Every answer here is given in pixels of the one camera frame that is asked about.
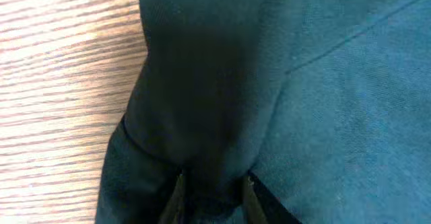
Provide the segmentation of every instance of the fabric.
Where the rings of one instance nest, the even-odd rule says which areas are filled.
[[[431,221],[431,0],[140,1],[96,222],[151,223],[180,169],[196,223],[242,223],[249,170],[302,223]]]

